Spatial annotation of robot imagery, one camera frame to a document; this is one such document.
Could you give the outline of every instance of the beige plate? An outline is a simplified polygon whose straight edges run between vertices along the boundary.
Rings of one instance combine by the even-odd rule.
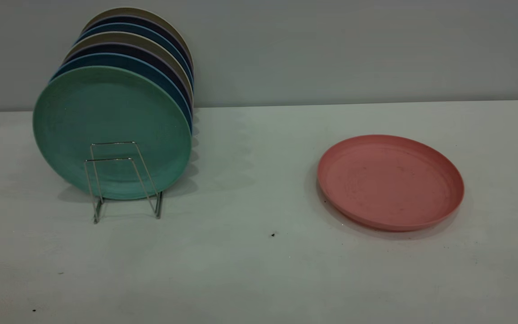
[[[91,25],[95,24],[97,21],[111,17],[111,16],[136,16],[139,18],[147,19],[152,21],[153,23],[156,23],[169,31],[172,35],[175,36],[177,41],[181,43],[181,46],[185,49],[187,52],[187,55],[189,55],[189,61],[191,61],[191,64],[193,64],[193,58],[191,57],[191,52],[189,51],[189,47],[187,47],[187,43],[185,43],[185,40],[183,37],[181,37],[181,34],[179,34],[179,31],[175,29],[171,24],[169,24],[165,19],[161,18],[160,16],[157,16],[156,14],[152,12],[148,12],[143,9],[139,8],[128,8],[128,7],[121,7],[121,8],[113,8],[109,9],[105,12],[99,13],[97,16],[93,17],[92,20],[90,20],[87,25],[85,25],[85,28],[81,31],[81,33],[84,33]]]
[[[82,50],[85,47],[91,45],[97,45],[101,43],[121,43],[126,45],[133,45],[139,47],[140,49],[144,49],[148,52],[153,53],[155,56],[159,57],[164,62],[169,64],[171,69],[175,71],[177,76],[179,76],[181,81],[183,81],[183,83],[187,87],[187,93],[189,94],[191,102],[193,102],[193,87],[189,82],[189,78],[187,78],[187,74],[185,70],[183,70],[183,67],[181,67],[181,65],[179,64],[179,62],[177,62],[175,57],[173,57],[171,53],[164,49],[164,47],[146,37],[136,35],[133,33],[126,33],[124,31],[107,31],[105,33],[98,33],[78,41],[78,43],[73,45],[73,47],[70,49],[65,59],[70,57],[76,51]]]

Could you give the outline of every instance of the pink plate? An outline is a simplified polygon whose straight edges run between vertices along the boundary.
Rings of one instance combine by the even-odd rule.
[[[461,204],[457,168],[436,150],[390,135],[364,135],[333,145],[317,178],[327,199],[349,218],[381,230],[419,230]]]

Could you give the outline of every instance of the metal wire plate stand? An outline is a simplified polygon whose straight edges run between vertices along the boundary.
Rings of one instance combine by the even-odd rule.
[[[137,149],[137,153],[139,155],[139,158],[141,159],[141,163],[143,164],[143,167],[145,168],[145,172],[147,173],[147,176],[149,177],[149,181],[152,184],[153,188],[153,194],[150,195],[147,192],[147,189],[145,187],[145,184],[143,183],[143,180],[141,179],[141,175],[139,174],[139,171],[137,170],[137,165],[133,158],[131,157],[114,157],[114,158],[95,158],[93,154],[93,148],[96,146],[105,146],[105,145],[134,145]],[[105,203],[106,198],[103,197],[101,193],[101,186],[99,184],[99,176],[97,174],[97,166],[96,163],[98,162],[113,162],[113,161],[120,161],[125,162],[129,161],[131,162],[131,165],[133,166],[133,169],[135,170],[135,173],[137,174],[137,178],[139,179],[139,182],[141,183],[141,187],[143,188],[143,191],[145,192],[145,198],[149,202],[150,207],[152,208],[153,215],[156,219],[161,218],[161,202],[163,200],[163,191],[157,192],[157,189],[155,187],[155,183],[153,182],[153,179],[151,177],[151,174],[149,173],[149,170],[147,169],[147,166],[145,164],[145,160],[143,159],[143,156],[141,154],[141,150],[139,149],[139,146],[135,141],[130,142],[111,142],[111,143],[92,143],[89,145],[89,150],[91,152],[91,159],[85,160],[84,167],[85,167],[85,175],[87,176],[87,183],[89,186],[89,194],[91,195],[91,203],[93,205],[93,224],[99,223],[99,213],[101,211],[101,207]],[[95,196],[93,195],[92,186],[91,186],[91,179],[89,178],[89,172],[88,172],[88,164],[93,164],[93,171],[95,172],[95,180],[97,181],[97,193],[99,193],[99,197],[97,201],[95,201]],[[151,196],[156,196],[156,204],[153,206],[152,198]]]

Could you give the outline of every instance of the green plate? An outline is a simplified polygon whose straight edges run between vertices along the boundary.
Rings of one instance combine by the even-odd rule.
[[[76,68],[50,82],[33,111],[33,133],[47,163],[87,193],[84,161],[91,159],[91,143],[137,142],[157,191],[181,176],[191,153],[189,125],[173,99],[150,80],[116,67]],[[133,158],[154,194],[135,146],[95,146],[93,152],[95,159]],[[103,197],[145,197],[131,162],[97,162],[96,167]],[[88,170],[98,195],[93,164]]]

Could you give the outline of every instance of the table surface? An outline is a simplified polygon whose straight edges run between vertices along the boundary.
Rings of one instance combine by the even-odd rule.
[[[160,220],[109,201],[94,225],[31,112],[0,112],[0,324],[518,323],[518,101],[201,108],[194,134]],[[446,155],[459,212],[408,233],[337,213],[317,162],[365,134]]]

